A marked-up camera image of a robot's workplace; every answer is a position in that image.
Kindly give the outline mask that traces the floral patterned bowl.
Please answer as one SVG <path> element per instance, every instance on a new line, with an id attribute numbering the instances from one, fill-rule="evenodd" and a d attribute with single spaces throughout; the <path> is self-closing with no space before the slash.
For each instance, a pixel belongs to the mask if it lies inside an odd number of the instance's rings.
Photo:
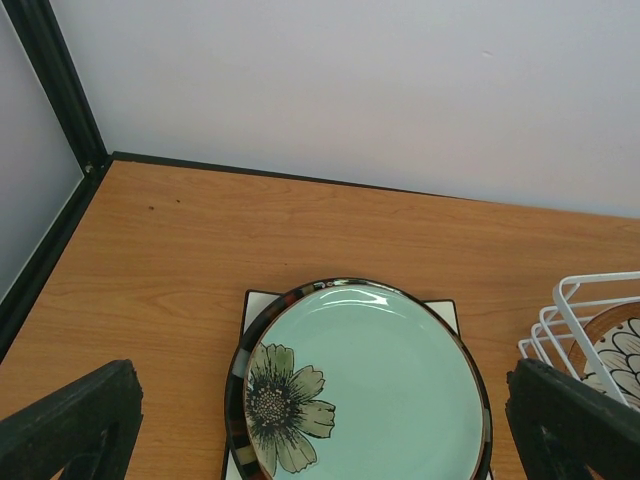
<path id="1" fill-rule="evenodd" d="M 580 325 L 623 400 L 639 410 L 639 299 L 572 307 L 593 313 Z"/>

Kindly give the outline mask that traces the white wire dish rack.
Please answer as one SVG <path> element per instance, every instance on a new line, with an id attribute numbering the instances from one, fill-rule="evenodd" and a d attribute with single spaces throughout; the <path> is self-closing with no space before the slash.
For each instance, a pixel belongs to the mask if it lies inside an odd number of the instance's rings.
<path id="1" fill-rule="evenodd" d="M 523 358 L 533 358 L 629 406 L 591 347 L 581 321 L 593 313 L 572 307 L 576 303 L 639 299 L 639 272 L 568 276 L 552 292 L 552 303 L 538 313 L 529 335 L 518 341 Z"/>

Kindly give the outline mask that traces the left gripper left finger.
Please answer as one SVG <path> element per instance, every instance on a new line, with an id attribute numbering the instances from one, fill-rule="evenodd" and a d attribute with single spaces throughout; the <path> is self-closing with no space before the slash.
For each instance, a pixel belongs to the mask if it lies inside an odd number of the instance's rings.
<path id="1" fill-rule="evenodd" d="M 143 420 L 131 360 L 114 360 L 1 420 L 3 479 L 123 479 Z"/>

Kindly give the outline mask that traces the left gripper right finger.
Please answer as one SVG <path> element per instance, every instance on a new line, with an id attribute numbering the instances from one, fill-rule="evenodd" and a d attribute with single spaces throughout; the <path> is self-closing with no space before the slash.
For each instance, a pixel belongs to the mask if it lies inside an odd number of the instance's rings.
<path id="1" fill-rule="evenodd" d="M 507 374 L 506 416 L 529 479 L 637 479 L 639 413 L 534 359 Z"/>

